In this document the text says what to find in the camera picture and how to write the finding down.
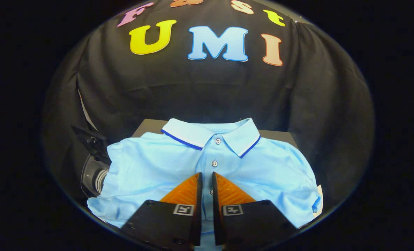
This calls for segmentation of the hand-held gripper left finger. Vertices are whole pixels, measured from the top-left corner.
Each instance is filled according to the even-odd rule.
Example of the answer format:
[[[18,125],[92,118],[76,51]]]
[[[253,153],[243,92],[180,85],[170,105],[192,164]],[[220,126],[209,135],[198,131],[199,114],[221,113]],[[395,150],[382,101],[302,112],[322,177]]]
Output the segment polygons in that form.
[[[146,200],[122,233],[154,251],[192,251],[200,245],[203,175],[196,173],[159,201]]]

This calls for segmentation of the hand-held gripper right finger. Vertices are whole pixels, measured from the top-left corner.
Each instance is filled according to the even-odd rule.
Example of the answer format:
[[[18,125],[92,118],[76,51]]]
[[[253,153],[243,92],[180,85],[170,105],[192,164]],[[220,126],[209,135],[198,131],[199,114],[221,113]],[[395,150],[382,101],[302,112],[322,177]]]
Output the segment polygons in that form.
[[[264,251],[298,233],[270,200],[255,200],[219,173],[212,186],[215,243],[224,251]]]

